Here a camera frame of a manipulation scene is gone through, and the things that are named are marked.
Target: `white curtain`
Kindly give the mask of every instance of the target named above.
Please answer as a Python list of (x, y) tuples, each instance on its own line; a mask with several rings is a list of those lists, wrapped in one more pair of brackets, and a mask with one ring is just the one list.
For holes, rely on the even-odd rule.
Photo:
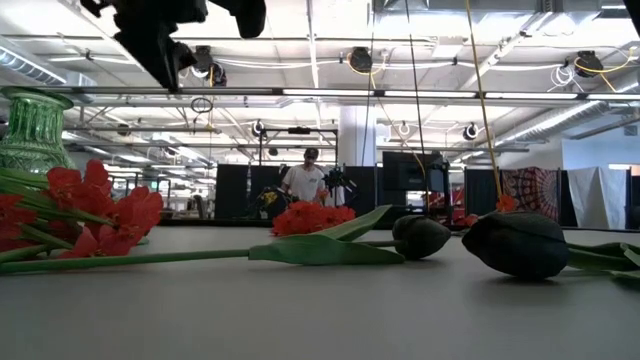
[(567, 171), (578, 226), (624, 229), (627, 173), (607, 168)]

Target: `vase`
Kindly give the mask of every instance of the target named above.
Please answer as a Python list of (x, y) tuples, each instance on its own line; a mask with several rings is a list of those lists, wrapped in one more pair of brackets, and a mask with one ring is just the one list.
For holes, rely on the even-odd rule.
[(11, 100), (9, 129), (0, 141), (0, 168), (33, 173), (54, 167), (75, 168), (62, 145), (62, 112), (72, 108), (73, 102), (24, 87), (4, 87), (0, 93)]

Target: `wall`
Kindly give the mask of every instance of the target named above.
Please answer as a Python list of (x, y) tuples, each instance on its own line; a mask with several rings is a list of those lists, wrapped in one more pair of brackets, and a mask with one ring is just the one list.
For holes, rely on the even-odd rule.
[(609, 164), (640, 164), (640, 137), (624, 136), (623, 129), (582, 140), (563, 140), (565, 169), (584, 169)]
[(563, 167), (563, 141), (560, 136), (552, 137), (549, 143), (531, 145), (528, 153), (503, 153), (496, 159), (503, 169), (521, 169), (539, 167), (542, 169), (558, 169)]

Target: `red flower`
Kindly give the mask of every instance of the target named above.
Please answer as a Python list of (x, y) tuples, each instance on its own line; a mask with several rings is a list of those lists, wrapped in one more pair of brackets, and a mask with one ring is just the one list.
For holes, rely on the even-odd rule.
[(106, 196), (111, 195), (111, 182), (109, 173), (104, 169), (100, 160), (91, 159), (87, 162), (87, 169), (84, 174), (84, 184), (90, 189), (98, 190)]
[(53, 168), (47, 173), (46, 192), (61, 209), (77, 208), (101, 216), (112, 205), (109, 174), (99, 160), (89, 160), (82, 181), (80, 171)]
[(49, 190), (47, 194), (58, 204), (60, 209), (74, 207), (75, 195), (82, 186), (80, 171), (65, 168), (53, 168), (47, 172)]
[(75, 222), (63, 220), (49, 221), (49, 230), (51, 231), (51, 235), (72, 244), (76, 242), (78, 236), (82, 233), (82, 227), (78, 226)]
[(0, 239), (15, 239), (22, 234), (21, 224), (36, 221), (35, 211), (20, 209), (20, 195), (0, 195)]
[(324, 207), (318, 203), (298, 201), (273, 219), (275, 236), (309, 234), (353, 220), (355, 212), (347, 207)]
[[(138, 187), (115, 203), (106, 215), (115, 224), (117, 236), (122, 241), (134, 241), (135, 245), (160, 222), (162, 207), (159, 193), (150, 193), (149, 188)], [(90, 224), (89, 227), (96, 235), (100, 225)]]
[(512, 212), (516, 210), (516, 200), (509, 195), (501, 195), (496, 204), (499, 212)]
[(127, 255), (136, 244), (137, 241), (121, 241), (117, 236), (116, 230), (110, 226), (103, 225), (100, 227), (97, 239), (91, 233), (91, 230), (85, 227), (73, 249), (64, 252), (58, 256), (58, 258), (73, 259), (91, 256), (124, 256)]

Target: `dark tulip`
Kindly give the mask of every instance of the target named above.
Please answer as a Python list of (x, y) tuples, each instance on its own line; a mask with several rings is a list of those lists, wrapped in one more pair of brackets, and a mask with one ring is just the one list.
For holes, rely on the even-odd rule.
[(407, 260), (435, 254), (450, 237), (449, 229), (421, 215), (404, 216), (393, 224), (393, 239), (402, 241), (396, 251)]
[(569, 260), (560, 225), (530, 212), (487, 215), (462, 244), (490, 268), (527, 280), (558, 275)]

